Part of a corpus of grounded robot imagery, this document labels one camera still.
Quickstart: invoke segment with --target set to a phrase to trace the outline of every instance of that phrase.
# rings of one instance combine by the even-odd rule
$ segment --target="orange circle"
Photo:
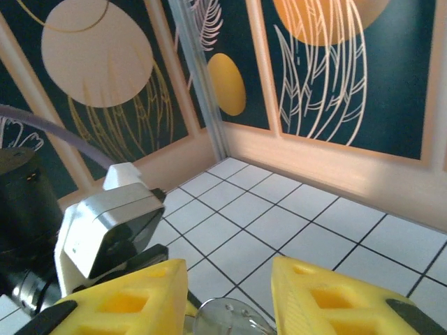
[[[278,16],[286,29],[299,41],[322,46],[337,44],[353,37],[349,28],[348,6],[350,0],[273,0]],[[385,10],[390,0],[352,0],[356,5],[362,29],[365,30]],[[317,32],[318,19],[323,18],[323,28]],[[360,27],[353,21],[355,32],[360,32]]]

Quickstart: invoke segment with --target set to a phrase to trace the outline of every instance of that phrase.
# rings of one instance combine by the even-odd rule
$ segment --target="purple cable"
[[[8,105],[0,104],[0,117],[7,117],[8,119],[13,119],[16,121],[23,122],[28,126],[40,129],[51,133],[61,140],[74,146],[77,150],[91,158],[93,161],[97,162],[100,166],[108,170],[108,168],[115,164],[110,158],[108,158],[102,151],[93,147],[84,141],[81,137],[73,134],[72,132],[62,128],[51,121],[45,120],[42,117],[38,117],[33,113],[26,112],[19,108],[11,107]]]

